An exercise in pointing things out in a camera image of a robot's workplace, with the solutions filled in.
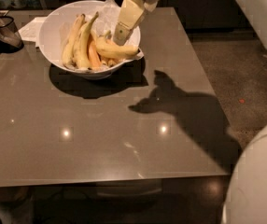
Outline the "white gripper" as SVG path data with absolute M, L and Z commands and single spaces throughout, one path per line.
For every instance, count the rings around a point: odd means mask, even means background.
M 118 45 L 124 45 L 134 29 L 143 20 L 145 10 L 152 12 L 160 0 L 123 0 L 113 40 Z

